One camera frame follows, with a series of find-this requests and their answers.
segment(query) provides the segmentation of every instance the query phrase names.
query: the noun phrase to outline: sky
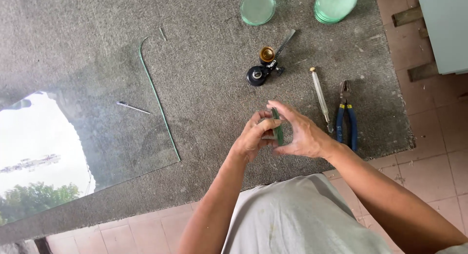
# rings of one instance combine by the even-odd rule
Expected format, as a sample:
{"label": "sky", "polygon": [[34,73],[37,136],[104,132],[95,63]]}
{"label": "sky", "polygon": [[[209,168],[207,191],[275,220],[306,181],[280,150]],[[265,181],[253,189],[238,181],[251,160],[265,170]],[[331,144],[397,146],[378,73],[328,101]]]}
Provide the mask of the sky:
{"label": "sky", "polygon": [[20,163],[22,159],[42,159],[60,156],[57,163],[42,164],[29,169],[0,173],[0,195],[15,185],[43,181],[55,188],[73,183],[80,197],[94,192],[96,181],[89,171],[86,158],[73,125],[68,122],[57,103],[47,93],[32,94],[28,108],[0,111],[0,169]]}

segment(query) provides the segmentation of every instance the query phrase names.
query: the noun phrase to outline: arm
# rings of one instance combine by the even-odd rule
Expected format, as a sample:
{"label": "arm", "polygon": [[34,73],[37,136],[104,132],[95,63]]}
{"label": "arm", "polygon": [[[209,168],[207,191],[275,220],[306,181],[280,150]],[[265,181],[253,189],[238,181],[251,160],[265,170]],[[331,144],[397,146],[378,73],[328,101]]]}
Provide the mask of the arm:
{"label": "arm", "polygon": [[362,161],[294,108],[270,101],[293,126],[293,142],[278,154],[323,157],[342,175],[372,217],[406,253],[435,253],[468,239],[412,192]]}
{"label": "arm", "polygon": [[179,253],[221,253],[237,197],[242,188],[244,170],[263,146],[274,144],[271,129],[281,120],[265,119],[269,112],[255,113],[229,151],[216,178],[193,213],[180,240]]}

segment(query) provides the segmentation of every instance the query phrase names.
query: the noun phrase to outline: gray carpet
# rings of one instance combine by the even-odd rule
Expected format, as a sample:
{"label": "gray carpet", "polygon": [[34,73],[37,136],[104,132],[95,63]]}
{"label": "gray carpet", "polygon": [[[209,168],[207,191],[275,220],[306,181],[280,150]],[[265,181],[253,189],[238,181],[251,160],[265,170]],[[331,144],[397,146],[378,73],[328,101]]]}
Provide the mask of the gray carpet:
{"label": "gray carpet", "polygon": [[[76,88],[82,96],[110,87],[118,96],[128,96],[157,112],[156,100],[148,94],[150,86],[143,83],[146,78],[132,76],[131,71],[141,68],[137,62],[120,63],[122,69],[126,67],[125,76],[113,70],[93,78],[78,76],[112,63],[129,45],[155,34],[145,42],[143,55],[182,158],[2,226],[0,244],[200,199],[245,122],[267,100],[287,102],[325,129],[307,73],[310,66],[318,67],[333,120],[338,84],[351,80],[362,158],[414,147],[375,0],[358,0],[354,11],[332,26],[314,19],[314,0],[277,0],[274,17],[259,27],[242,22],[239,1],[0,0],[0,108],[36,90],[62,85]],[[159,27],[165,30],[167,42],[157,36]],[[258,64],[260,48],[277,48],[291,28],[296,35],[278,59],[286,68],[284,74],[261,87],[249,86],[245,73]],[[115,96],[108,101],[115,102]],[[147,136],[159,123],[147,122],[134,134]],[[153,162],[150,149],[140,152],[140,164]],[[131,167],[134,162],[125,159],[121,164]],[[329,169],[323,160],[272,157],[271,150],[265,149],[247,167],[243,189]]]}

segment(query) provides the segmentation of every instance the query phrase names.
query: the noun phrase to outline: glass piece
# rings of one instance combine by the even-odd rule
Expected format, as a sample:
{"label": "glass piece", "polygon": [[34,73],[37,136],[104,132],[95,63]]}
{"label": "glass piece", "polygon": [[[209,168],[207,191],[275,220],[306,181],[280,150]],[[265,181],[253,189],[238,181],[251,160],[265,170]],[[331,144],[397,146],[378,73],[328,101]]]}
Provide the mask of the glass piece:
{"label": "glass piece", "polygon": [[179,161],[140,42],[0,111],[0,225]]}
{"label": "glass piece", "polygon": [[357,0],[315,0],[315,18],[324,24],[337,23],[346,17],[356,5]]}
{"label": "glass piece", "polygon": [[275,7],[275,0],[242,0],[241,17],[252,26],[265,24],[273,17]]}

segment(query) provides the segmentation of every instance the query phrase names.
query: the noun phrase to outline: tile floor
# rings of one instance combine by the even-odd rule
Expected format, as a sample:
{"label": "tile floor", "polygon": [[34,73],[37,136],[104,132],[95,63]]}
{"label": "tile floor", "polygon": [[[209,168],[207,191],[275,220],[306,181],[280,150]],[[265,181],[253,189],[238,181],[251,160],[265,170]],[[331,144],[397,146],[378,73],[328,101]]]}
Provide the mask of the tile floor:
{"label": "tile floor", "polygon": [[[468,234],[468,75],[446,75],[411,83],[406,70],[434,61],[422,21],[395,28],[391,15],[418,0],[377,0],[401,85],[417,148],[376,159],[371,164],[436,209]],[[336,170],[326,176],[340,191],[358,221],[381,234],[395,253],[401,250],[369,215]],[[54,253],[176,253],[181,233],[197,203],[132,216],[47,237]]]}

